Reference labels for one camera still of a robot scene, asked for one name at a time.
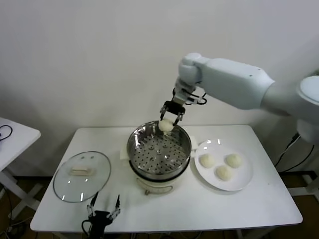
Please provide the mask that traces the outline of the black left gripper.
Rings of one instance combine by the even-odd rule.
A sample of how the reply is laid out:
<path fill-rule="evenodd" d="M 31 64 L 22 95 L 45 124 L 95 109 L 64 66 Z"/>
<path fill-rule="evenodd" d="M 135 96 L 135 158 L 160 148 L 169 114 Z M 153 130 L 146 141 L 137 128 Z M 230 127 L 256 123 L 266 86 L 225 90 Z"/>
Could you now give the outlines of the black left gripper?
<path fill-rule="evenodd" d="M 87 205 L 88 218 L 91 223 L 89 230 L 89 239 L 103 239 L 104 229 L 109 225 L 120 213 L 120 195 L 117 196 L 115 208 L 112 212 L 95 211 L 94 205 L 98 197 L 98 192 L 93 196 L 90 203 Z"/>

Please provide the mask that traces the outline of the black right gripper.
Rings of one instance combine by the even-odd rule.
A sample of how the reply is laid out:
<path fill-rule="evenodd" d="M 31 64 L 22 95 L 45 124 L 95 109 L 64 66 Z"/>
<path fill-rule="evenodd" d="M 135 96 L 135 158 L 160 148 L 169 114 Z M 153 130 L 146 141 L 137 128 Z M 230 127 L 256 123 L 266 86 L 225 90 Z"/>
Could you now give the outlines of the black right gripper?
<path fill-rule="evenodd" d="M 160 110 L 160 121 L 164 119 L 166 112 L 170 112 L 176 115 L 176 119 L 173 125 L 178 125 L 178 123 L 183 120 L 183 116 L 185 114 L 185 103 L 185 99 L 176 96 L 173 96 L 173 98 L 169 101 L 165 101 L 163 107 Z"/>

